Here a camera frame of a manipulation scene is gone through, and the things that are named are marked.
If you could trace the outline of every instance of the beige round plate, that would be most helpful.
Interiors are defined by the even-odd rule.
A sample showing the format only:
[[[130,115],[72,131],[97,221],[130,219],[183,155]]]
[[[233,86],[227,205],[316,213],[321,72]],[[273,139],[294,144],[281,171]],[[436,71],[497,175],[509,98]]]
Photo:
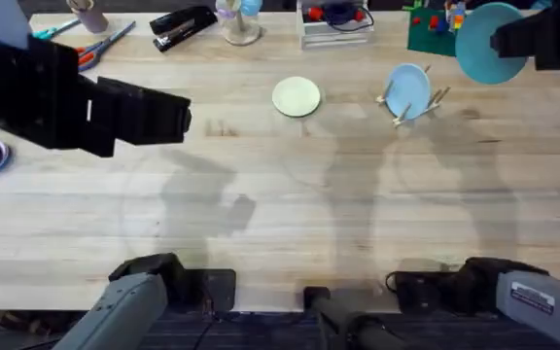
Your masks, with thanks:
[[[317,109],[321,92],[311,81],[302,77],[291,77],[278,83],[271,94],[273,105],[282,114],[299,118]]]

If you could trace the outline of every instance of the green box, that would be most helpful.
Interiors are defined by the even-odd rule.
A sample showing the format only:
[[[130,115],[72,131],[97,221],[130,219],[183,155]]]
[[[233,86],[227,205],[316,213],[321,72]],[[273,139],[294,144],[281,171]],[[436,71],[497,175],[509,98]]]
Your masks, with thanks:
[[[440,34],[436,34],[435,30],[429,30],[429,21],[432,16],[437,16],[439,20],[446,20],[444,10],[419,8],[410,12],[407,49],[454,57],[455,34],[448,30]],[[420,18],[420,23],[412,24],[415,18]]]

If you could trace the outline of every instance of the scissors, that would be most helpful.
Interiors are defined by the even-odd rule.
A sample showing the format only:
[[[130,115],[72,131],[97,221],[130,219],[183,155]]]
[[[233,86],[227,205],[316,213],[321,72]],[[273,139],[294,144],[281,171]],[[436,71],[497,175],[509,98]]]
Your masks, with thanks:
[[[109,47],[116,43],[121,37],[131,31],[134,26],[135,20],[125,29],[112,34],[105,40],[101,40],[96,44],[84,48],[77,48],[77,53],[79,54],[79,71],[86,71],[98,64],[98,61],[101,59],[101,55],[104,54],[107,49],[109,49]]]
[[[61,24],[58,27],[52,27],[52,28],[49,28],[49,29],[37,31],[33,34],[33,36],[34,36],[34,38],[38,38],[38,39],[50,40],[55,35],[65,31],[65,30],[68,30],[68,29],[74,27],[75,25],[77,25],[79,23],[81,23],[81,21],[78,18],[73,19],[73,20],[69,20],[69,21]]]

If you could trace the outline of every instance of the table surface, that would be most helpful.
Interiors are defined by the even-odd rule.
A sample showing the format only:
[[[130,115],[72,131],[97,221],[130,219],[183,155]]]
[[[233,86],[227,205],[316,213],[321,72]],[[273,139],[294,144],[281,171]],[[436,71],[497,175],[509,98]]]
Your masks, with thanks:
[[[17,154],[0,174],[1,309],[89,308],[119,263],[163,252],[236,270],[240,310],[297,309],[306,285],[390,300],[377,298],[387,272],[478,255],[560,278],[560,72],[531,61],[476,84],[452,57],[408,51],[402,12],[375,14],[371,45],[312,52],[295,14],[262,14],[250,47],[216,25],[162,54],[147,24],[158,16],[108,16],[110,30],[137,27],[87,75],[190,98],[184,144],[119,142],[101,159],[0,132]],[[96,40],[82,26],[56,38]],[[403,62],[431,64],[451,91],[434,118],[395,130],[374,99]],[[290,76],[324,95],[306,119],[271,104]]]

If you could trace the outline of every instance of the white container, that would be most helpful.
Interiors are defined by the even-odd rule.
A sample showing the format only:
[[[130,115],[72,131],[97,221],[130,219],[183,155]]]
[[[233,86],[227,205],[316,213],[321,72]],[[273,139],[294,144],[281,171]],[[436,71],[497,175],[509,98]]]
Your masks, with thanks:
[[[354,32],[341,32],[330,27],[324,21],[304,21],[304,16],[308,16],[308,9],[311,7],[320,7],[324,4],[338,2],[346,2],[346,0],[297,0],[297,35],[299,36],[299,45],[302,50],[366,44],[372,40],[375,31],[374,25]],[[368,10],[367,0],[355,0],[355,3]],[[355,20],[350,20],[338,27],[342,29],[353,29],[364,24],[364,21],[357,22]]]

